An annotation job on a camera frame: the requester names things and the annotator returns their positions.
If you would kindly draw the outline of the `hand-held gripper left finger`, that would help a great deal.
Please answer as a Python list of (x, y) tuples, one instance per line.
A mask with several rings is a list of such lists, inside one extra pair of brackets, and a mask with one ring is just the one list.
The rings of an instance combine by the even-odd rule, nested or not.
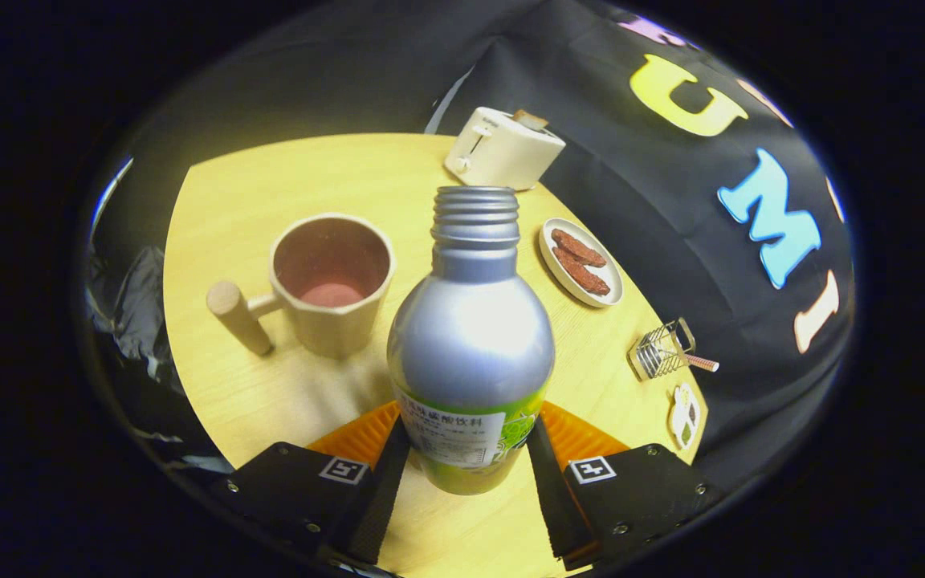
[(232, 515), (296, 555), (374, 567), (410, 451), (396, 402), (322, 438), (276, 442), (214, 484)]

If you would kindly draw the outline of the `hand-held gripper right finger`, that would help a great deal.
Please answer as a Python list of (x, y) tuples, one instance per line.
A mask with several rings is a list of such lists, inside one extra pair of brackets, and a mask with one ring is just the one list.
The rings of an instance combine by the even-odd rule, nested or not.
[(724, 499), (663, 444), (627, 446), (551, 402), (526, 446), (552, 553), (568, 570), (639, 559)]

